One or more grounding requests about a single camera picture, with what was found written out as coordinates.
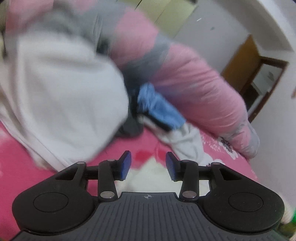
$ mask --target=blue cloth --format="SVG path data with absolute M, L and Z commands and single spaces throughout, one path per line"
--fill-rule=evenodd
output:
M 137 112 L 147 115 L 166 131 L 179 129 L 186 122 L 186 119 L 171 103 L 155 92 L 151 83 L 140 87 L 137 102 Z

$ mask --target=textured grip surface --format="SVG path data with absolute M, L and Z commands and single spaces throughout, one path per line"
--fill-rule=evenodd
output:
M 207 220 L 194 203 L 174 193 L 122 193 L 101 203 L 87 222 L 67 233 L 20 232 L 13 241 L 284 241 L 274 231 L 258 235 L 227 232 Z

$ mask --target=brown door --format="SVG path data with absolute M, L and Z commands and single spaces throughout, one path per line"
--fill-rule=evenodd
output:
M 259 64 L 259 52 L 252 35 L 249 35 L 221 75 L 237 92 L 240 92 L 246 83 L 250 81 L 250 78 L 253 77 Z

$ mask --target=wooden door frame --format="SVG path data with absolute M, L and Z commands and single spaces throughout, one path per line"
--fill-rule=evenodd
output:
M 273 85 L 273 87 L 271 88 L 270 92 L 267 92 L 265 94 L 265 96 L 263 97 L 263 99 L 261 100 L 261 102 L 259 103 L 259 105 L 256 107 L 256 109 L 253 111 L 253 113 L 250 115 L 249 117 L 249 122 L 252 122 L 255 117 L 257 116 L 257 114 L 261 111 L 261 109 L 263 108 L 263 106 L 265 105 L 265 103 L 268 101 L 269 97 L 271 96 L 271 94 L 273 93 L 274 89 L 276 88 L 276 86 L 279 83 L 279 80 L 281 78 L 281 76 L 283 75 L 285 69 L 288 66 L 288 62 L 284 61 L 284 60 L 279 60 L 279 59 L 275 59 L 275 58 L 268 58 L 268 57 L 262 57 L 260 56 L 260 63 L 257 67 L 257 69 L 254 71 L 254 73 L 252 74 L 252 76 L 248 79 L 248 81 L 246 82 L 246 84 L 243 86 L 242 90 L 239 92 L 240 95 L 242 96 L 246 90 L 249 88 L 249 86 L 252 84 L 253 80 L 255 79 L 256 75 L 259 73 L 261 67 L 263 64 L 267 64 L 267 65 L 271 65 L 277 68 L 281 68 L 282 71 L 279 75 L 279 77 L 277 78 L 277 80 L 275 81 L 275 84 Z

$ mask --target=pink bedsheet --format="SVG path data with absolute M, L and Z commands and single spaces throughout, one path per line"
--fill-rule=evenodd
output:
M 247 160 L 226 143 L 201 131 L 204 151 L 213 160 L 220 159 L 230 168 L 257 181 Z M 132 168 L 139 168 L 151 156 L 165 163 L 165 154 L 170 149 L 161 144 L 147 129 L 134 139 L 117 139 L 88 165 L 97 165 L 106 159 L 118 159 L 121 154 L 132 152 Z M 25 148 L 14 140 L 0 123 L 0 237 L 11 239 L 19 231 L 12 216 L 11 205 L 22 191 L 53 175 L 52 171 L 39 169 L 27 154 Z M 90 182 L 88 191 L 96 194 L 96 183 Z

